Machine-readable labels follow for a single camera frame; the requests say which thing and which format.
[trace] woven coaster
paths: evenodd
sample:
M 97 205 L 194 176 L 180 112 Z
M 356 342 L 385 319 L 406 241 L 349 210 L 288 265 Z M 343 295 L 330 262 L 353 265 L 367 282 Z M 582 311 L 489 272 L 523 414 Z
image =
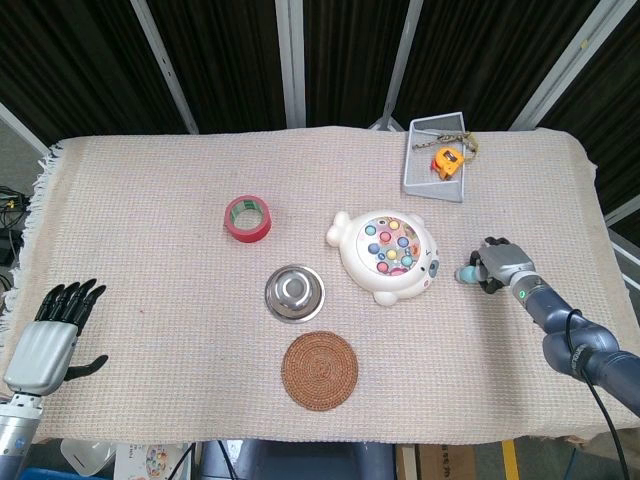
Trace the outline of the woven coaster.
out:
M 304 408 L 331 410 L 344 402 L 358 381 L 356 354 L 331 332 L 311 332 L 296 338 L 282 361 L 282 382 Z

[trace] woven cloth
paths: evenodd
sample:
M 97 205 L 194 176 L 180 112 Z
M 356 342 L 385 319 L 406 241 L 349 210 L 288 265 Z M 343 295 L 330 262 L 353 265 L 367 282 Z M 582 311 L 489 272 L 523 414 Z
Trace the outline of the woven cloth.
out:
M 605 431 L 587 387 L 546 364 L 544 333 L 515 299 L 453 278 L 484 237 L 504 236 L 571 305 L 640 353 L 595 167 L 561 132 L 477 139 L 462 204 L 401 192 L 402 133 L 331 127 L 62 142 L 36 185 L 7 299 L 3 365 L 51 287 L 93 277 L 108 289 L 73 363 L 109 361 L 46 399 L 39 434 L 463 444 Z M 242 194 L 271 210 L 273 227 L 255 244 L 222 225 Z M 441 262 L 425 293 L 390 308 L 325 243 L 337 211 L 382 208 L 421 215 Z M 326 287 L 322 311 L 301 325 L 276 320 L 263 300 L 270 274 L 290 263 L 313 268 Z M 358 358 L 355 390 L 326 412 L 296 404 L 281 379 L 291 342 L 316 330 L 340 335 Z M 602 395 L 618 428 L 640 425 Z

